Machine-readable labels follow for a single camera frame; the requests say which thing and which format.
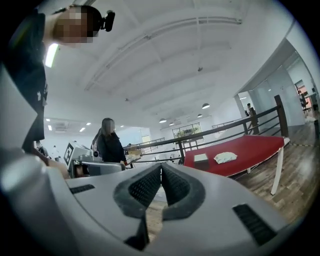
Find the white pillow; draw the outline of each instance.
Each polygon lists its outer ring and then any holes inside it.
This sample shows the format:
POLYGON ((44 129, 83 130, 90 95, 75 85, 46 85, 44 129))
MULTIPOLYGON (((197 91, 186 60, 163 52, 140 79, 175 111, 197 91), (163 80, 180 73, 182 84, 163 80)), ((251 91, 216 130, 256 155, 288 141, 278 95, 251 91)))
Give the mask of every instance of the white pillow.
POLYGON ((231 153, 231 152, 220 153, 214 157, 214 160, 218 164, 223 164, 223 163, 230 162, 230 161, 233 161, 236 159, 237 159, 237 155, 234 153, 231 153))

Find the black vent grille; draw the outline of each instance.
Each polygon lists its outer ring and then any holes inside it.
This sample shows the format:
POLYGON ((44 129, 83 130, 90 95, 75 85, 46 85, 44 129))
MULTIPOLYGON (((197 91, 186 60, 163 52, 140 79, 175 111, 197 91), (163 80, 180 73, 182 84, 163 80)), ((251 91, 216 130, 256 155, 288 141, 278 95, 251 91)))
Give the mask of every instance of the black vent grille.
POLYGON ((83 191, 87 191, 87 190, 92 190, 94 189, 95 187, 93 185, 83 185, 83 186, 77 186, 77 187, 73 187, 73 188, 70 188, 70 191, 72 194, 77 194, 77 193, 80 193, 80 192, 83 192, 83 191))
POLYGON ((232 209, 259 246, 277 235, 249 205, 241 204, 232 209))

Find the red mat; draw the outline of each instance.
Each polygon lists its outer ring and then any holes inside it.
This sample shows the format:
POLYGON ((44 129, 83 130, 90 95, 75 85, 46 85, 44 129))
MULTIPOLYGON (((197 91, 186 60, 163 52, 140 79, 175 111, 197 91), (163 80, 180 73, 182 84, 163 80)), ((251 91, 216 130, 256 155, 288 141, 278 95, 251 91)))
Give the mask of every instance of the red mat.
POLYGON ((184 165, 195 168, 195 155, 206 154, 209 168, 206 172, 230 176, 251 168, 275 154, 285 145, 282 137, 244 135, 227 142, 185 152, 184 165), (218 164, 217 154, 232 152, 236 160, 218 164))

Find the black jacket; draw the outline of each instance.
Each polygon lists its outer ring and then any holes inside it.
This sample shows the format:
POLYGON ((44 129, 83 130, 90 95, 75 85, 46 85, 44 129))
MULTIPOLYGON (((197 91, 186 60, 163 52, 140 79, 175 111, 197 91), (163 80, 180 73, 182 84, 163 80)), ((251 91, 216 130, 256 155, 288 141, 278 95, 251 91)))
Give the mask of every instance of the black jacket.
POLYGON ((13 34, 3 60, 17 89, 37 113, 22 146, 28 153, 34 141, 45 138, 44 110, 48 94, 43 64, 46 49, 42 42, 45 20, 45 15, 37 10, 25 18, 13 34))
POLYGON ((104 162, 120 163, 120 161, 126 161, 124 148, 117 135, 105 138, 100 134, 96 140, 96 146, 104 162))

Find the desk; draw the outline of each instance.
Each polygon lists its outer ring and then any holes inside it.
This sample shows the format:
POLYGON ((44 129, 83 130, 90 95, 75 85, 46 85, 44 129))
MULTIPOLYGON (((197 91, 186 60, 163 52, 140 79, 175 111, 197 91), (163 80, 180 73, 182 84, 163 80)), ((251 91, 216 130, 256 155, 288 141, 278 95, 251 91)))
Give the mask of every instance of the desk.
POLYGON ((271 194, 274 195, 280 181, 284 158, 284 145, 285 141, 283 137, 244 135, 217 145, 187 151, 185 152, 184 165, 195 168, 195 156, 206 154, 208 160, 206 166, 201 168, 202 171, 227 177, 245 170, 250 173, 252 167, 278 153, 275 178, 271 190, 271 194), (236 154, 236 160, 218 164, 214 160, 214 157, 223 152, 236 154))

